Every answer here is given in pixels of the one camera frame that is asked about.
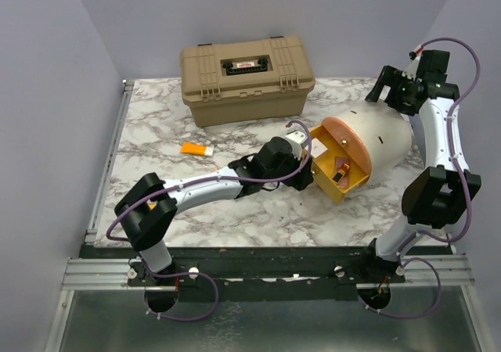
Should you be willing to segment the small white box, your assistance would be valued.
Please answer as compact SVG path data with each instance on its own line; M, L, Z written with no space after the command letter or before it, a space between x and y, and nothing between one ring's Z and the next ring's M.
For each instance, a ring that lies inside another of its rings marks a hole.
M312 140L311 156L318 158L328 151L328 148L317 138Z

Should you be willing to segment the gold black lipstick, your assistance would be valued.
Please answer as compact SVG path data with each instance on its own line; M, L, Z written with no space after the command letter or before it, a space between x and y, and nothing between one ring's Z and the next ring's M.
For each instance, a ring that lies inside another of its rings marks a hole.
M336 171L333 176L333 181L336 184L348 183L348 175L349 175L350 166L348 163L343 163Z

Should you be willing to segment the pink blush palette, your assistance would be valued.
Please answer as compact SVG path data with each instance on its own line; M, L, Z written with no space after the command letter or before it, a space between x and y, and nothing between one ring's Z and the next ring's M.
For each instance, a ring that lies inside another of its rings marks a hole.
M341 189L347 189L349 187L350 167L350 160L348 158L337 157L335 159L334 175L332 180L337 187Z

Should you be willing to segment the white round makeup organizer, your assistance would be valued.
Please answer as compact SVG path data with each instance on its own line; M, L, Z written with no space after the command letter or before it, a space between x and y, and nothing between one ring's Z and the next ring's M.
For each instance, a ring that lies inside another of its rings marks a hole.
M310 131L328 151L312 157L314 182L335 202L402 162L412 147L409 122L384 103L358 102ZM350 160L349 187L332 180L335 159Z

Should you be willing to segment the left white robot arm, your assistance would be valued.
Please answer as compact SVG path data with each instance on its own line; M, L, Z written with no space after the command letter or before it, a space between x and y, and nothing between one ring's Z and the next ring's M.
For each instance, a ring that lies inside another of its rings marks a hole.
M162 180L154 172L142 176L114 212L126 240L145 262L148 279L161 286L172 278L173 259L164 236L175 216L208 203L251 196L267 184L307 188L313 181L311 140L299 131L274 137L257 153L185 180Z

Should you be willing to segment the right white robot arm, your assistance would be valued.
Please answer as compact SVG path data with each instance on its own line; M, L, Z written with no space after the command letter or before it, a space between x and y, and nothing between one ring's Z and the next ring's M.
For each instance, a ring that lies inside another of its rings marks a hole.
M415 117L423 130L424 170L405 189L402 214L388 232L373 242L375 255L362 260L359 272L367 282L378 282L420 239L439 240L434 231L460 218L471 223L471 201L481 178L470 172L460 141L457 85L447 82L450 54L419 47L409 54L404 70L384 66L366 101L375 103L384 88L384 103L400 114Z

